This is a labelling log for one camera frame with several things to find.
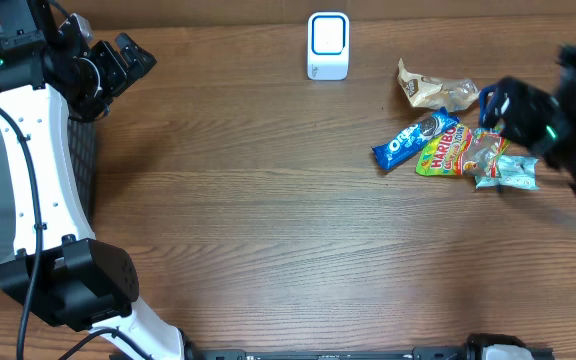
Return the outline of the green snack packet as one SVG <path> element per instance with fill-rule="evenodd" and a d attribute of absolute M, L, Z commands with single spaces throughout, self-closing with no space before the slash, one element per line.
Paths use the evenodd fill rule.
<path fill-rule="evenodd" d="M 416 173 L 422 176 L 486 176 L 500 173 L 498 160 L 508 141 L 495 131 L 458 124 L 421 151 Z"/>

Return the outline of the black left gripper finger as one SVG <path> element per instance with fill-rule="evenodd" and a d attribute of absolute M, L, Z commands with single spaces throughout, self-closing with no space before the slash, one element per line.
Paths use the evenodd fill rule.
<path fill-rule="evenodd" d="M 123 58 L 140 57 L 139 46 L 127 33 L 119 33 L 115 38 L 115 42 L 118 46 L 119 53 Z"/>
<path fill-rule="evenodd" d="M 150 53 L 125 52 L 122 56 L 127 64 L 126 73 L 129 83 L 134 83 L 144 77 L 157 64 L 157 60 Z"/>

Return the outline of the blue Oreo cookie pack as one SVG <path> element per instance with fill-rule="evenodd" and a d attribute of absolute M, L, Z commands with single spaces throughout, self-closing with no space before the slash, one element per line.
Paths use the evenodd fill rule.
<path fill-rule="evenodd" d="M 431 140 L 460 123 L 457 116 L 440 108 L 418 123 L 400 131 L 390 142 L 375 146 L 372 151 L 377 165 L 390 171 L 420 152 Z"/>

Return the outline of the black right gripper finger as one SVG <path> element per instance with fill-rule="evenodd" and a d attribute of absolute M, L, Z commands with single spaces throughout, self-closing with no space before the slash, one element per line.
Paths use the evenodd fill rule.
<path fill-rule="evenodd" d="M 501 104 L 489 102 L 480 104 L 479 126 L 485 129 L 494 128 L 502 119 Z"/>
<path fill-rule="evenodd" d="M 479 94 L 481 108 L 500 108 L 507 99 L 507 84 L 498 82 L 484 87 Z"/>

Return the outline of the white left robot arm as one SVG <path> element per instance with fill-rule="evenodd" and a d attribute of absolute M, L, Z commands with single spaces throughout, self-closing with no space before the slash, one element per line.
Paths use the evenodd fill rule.
<path fill-rule="evenodd" d="M 50 326 L 102 337 L 132 359 L 194 359 L 187 336 L 141 298 L 129 254 L 99 241 L 84 213 L 68 144 L 154 66 L 128 35 L 94 41 L 88 22 L 54 19 L 46 1 L 0 1 L 0 132 L 16 211 L 0 289 Z"/>

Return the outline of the teal tissue pack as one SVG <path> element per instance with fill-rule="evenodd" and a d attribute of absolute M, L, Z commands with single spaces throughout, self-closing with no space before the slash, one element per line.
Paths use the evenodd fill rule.
<path fill-rule="evenodd" d="M 475 188 L 512 187 L 520 190 L 536 191 L 536 165 L 538 159 L 530 156 L 501 155 L 497 162 L 497 177 L 475 177 Z"/>

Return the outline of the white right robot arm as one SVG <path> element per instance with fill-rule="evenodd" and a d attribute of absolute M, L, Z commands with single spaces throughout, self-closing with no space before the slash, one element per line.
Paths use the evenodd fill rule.
<path fill-rule="evenodd" d="M 560 48 L 562 73 L 557 89 L 548 93 L 506 76 L 479 95 L 479 126 L 502 123 L 501 136 L 542 157 L 547 165 L 572 177 L 576 195 L 576 45 Z"/>

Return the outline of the beige paper-like bag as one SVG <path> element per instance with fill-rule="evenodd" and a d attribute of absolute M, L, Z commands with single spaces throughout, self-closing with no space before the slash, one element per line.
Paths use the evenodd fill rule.
<path fill-rule="evenodd" d="M 458 112 L 468 109 L 480 91 L 471 79 L 445 79 L 409 72 L 402 59 L 398 62 L 397 82 L 414 108 Z"/>

